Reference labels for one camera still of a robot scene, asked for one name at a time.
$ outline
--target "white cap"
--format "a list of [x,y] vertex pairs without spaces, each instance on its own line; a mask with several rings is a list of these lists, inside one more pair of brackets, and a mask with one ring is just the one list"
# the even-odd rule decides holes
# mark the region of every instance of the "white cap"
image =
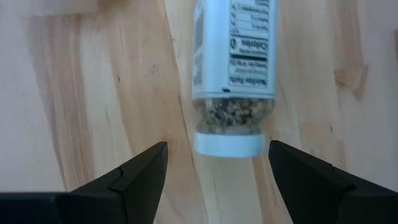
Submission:
[[249,158],[262,154],[266,135],[225,135],[195,133],[195,151],[215,157]]

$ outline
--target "wooden table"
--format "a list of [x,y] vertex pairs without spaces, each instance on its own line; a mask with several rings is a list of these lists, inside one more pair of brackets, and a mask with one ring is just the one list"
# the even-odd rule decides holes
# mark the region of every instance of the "wooden table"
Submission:
[[[0,2],[0,190],[73,190],[168,141],[156,223],[292,223],[266,155],[192,151],[194,3],[101,0],[91,14],[22,18]],[[398,190],[396,9],[280,0],[269,139]]]

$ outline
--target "spice jar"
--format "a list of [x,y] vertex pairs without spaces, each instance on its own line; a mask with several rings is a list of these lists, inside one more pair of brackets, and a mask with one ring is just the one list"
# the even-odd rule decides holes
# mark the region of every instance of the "spice jar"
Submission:
[[277,0],[198,0],[193,19],[195,150],[259,155],[261,123],[275,103]]

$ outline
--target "nutrition facts label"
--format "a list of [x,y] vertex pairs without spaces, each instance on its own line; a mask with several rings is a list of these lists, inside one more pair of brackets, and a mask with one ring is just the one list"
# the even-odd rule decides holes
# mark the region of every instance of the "nutrition facts label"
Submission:
[[267,88],[269,0],[230,0],[229,85]]

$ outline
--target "light wooden surface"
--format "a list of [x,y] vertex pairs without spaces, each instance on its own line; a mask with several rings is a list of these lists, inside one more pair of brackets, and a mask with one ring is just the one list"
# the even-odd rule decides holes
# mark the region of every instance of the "light wooden surface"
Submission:
[[19,16],[48,16],[96,12],[97,0],[1,0],[1,6]]
[[[73,190],[168,141],[156,223],[292,223],[266,155],[192,152],[195,0],[101,0],[97,12],[45,17],[21,17],[6,3],[1,191]],[[397,8],[396,0],[280,0],[269,139],[398,191]]]

